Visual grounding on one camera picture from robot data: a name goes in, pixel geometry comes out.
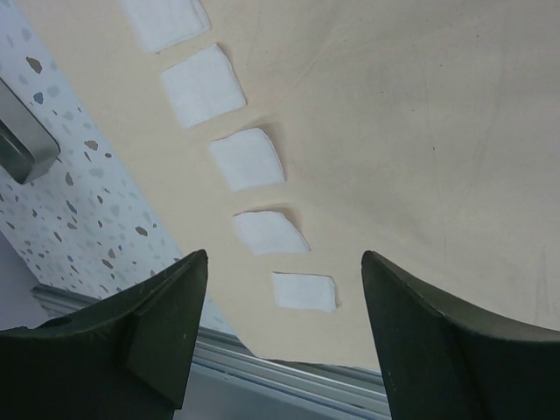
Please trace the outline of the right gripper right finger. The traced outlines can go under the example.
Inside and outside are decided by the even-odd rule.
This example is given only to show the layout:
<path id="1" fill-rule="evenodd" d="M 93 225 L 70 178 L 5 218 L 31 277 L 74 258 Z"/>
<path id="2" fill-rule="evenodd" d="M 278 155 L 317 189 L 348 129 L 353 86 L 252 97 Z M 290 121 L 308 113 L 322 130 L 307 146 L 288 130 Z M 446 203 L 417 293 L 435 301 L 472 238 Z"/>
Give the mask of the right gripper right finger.
<path id="1" fill-rule="evenodd" d="M 361 259 L 394 419 L 557 419 L 559 333 L 487 311 L 382 255 Z"/>

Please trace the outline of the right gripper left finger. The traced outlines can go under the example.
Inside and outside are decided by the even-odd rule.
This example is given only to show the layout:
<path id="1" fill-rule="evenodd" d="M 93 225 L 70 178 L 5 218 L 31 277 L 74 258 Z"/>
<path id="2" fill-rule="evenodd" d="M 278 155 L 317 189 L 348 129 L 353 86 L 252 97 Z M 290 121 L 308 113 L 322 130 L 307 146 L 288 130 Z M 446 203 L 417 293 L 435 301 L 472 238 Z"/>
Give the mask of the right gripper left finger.
<path id="1" fill-rule="evenodd" d="M 4 419 L 171 419 L 207 290 L 207 253 L 69 315 L 1 333 Z"/>

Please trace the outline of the white gauze pad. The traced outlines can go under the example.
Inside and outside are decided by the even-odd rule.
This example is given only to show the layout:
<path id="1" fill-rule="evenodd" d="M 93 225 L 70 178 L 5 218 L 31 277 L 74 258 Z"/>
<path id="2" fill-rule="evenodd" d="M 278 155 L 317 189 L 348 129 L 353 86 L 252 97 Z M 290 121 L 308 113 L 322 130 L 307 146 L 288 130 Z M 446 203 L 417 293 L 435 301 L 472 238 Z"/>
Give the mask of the white gauze pad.
<path id="1" fill-rule="evenodd" d="M 337 309 L 336 285 L 330 276 L 273 272 L 271 278 L 278 307 L 322 312 Z"/>
<path id="2" fill-rule="evenodd" d="M 209 151 L 232 192 L 286 180 L 276 149 L 260 128 L 245 129 L 212 141 Z"/>
<path id="3" fill-rule="evenodd" d="M 166 69 L 160 80 L 184 129 L 247 104 L 227 55 L 216 44 Z"/>
<path id="4" fill-rule="evenodd" d="M 281 212 L 239 213 L 234 217 L 240 241 L 255 256 L 303 254 L 311 249 L 297 228 Z"/>
<path id="5" fill-rule="evenodd" d="M 159 53 L 211 28 L 200 1 L 120 1 L 127 19 L 148 53 Z"/>

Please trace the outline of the beige surgical drape cloth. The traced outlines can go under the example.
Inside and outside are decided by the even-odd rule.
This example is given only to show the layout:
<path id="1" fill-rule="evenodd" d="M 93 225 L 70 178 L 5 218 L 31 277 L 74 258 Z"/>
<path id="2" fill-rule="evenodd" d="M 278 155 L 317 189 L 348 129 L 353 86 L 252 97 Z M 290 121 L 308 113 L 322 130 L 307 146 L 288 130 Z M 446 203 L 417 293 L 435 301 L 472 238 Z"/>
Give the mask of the beige surgical drape cloth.
<path id="1" fill-rule="evenodd" d="M 556 1 L 206 1 L 210 31 L 147 53 L 116 1 L 20 8 L 209 293 L 265 359 L 376 368 L 373 250 L 491 312 L 559 326 Z M 160 76 L 216 44 L 246 106 L 184 129 Z M 209 144 L 262 129 L 286 180 L 232 192 Z M 234 217 L 310 246 L 253 255 Z M 329 276 L 334 312 L 278 307 L 271 274 Z"/>

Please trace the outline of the metal instrument tray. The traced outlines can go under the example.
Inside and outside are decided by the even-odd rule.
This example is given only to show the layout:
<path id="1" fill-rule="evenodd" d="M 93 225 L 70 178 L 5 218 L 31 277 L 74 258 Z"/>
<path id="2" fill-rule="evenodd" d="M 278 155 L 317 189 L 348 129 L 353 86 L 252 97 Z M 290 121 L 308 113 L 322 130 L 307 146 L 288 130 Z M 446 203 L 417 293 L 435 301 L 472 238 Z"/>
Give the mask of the metal instrument tray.
<path id="1" fill-rule="evenodd" d="M 0 117 L 1 167 L 20 185 L 45 175 L 60 146 L 3 80 Z"/>

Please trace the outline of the aluminium rail frame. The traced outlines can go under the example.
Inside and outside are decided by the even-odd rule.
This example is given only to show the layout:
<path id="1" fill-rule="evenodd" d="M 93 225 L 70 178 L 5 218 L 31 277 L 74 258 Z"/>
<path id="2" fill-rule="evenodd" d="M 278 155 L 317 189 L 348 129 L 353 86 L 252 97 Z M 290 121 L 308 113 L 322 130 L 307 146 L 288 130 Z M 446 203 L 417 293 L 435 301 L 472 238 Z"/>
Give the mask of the aluminium rail frame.
<path id="1" fill-rule="evenodd" d="M 204 303 L 177 419 L 388 419 L 379 374 L 360 368 L 265 360 Z"/>

